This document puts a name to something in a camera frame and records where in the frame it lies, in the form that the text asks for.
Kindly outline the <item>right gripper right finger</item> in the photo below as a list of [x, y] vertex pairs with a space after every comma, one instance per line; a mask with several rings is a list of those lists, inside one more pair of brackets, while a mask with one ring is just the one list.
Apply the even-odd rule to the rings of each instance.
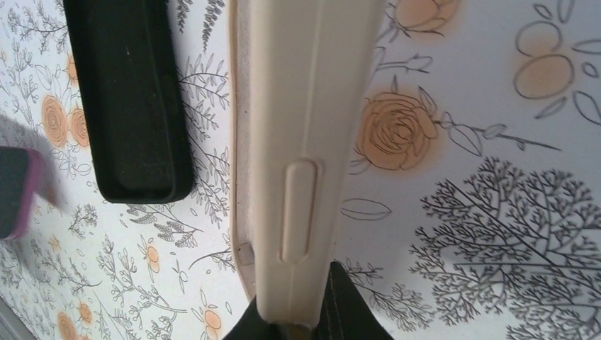
[[374, 317], [343, 265], [330, 263], [319, 321], [320, 339], [385, 340], [392, 336]]

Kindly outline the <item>black phone case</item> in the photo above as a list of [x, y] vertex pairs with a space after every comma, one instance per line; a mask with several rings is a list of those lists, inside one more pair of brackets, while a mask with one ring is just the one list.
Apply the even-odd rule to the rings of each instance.
[[111, 203], [171, 203], [194, 174], [165, 1], [65, 1], [94, 173]]

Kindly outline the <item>phone with beige case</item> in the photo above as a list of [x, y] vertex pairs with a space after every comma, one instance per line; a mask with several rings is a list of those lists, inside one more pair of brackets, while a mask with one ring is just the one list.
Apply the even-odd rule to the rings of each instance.
[[43, 170], [34, 149], [1, 148], [1, 239], [22, 237], [29, 226], [33, 199]]

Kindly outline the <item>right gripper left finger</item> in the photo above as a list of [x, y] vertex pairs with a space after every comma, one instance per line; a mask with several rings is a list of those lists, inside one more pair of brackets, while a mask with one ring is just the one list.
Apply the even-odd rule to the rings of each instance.
[[280, 329], [270, 324], [258, 313], [257, 301], [254, 297], [240, 320], [228, 332], [223, 340], [281, 340]]

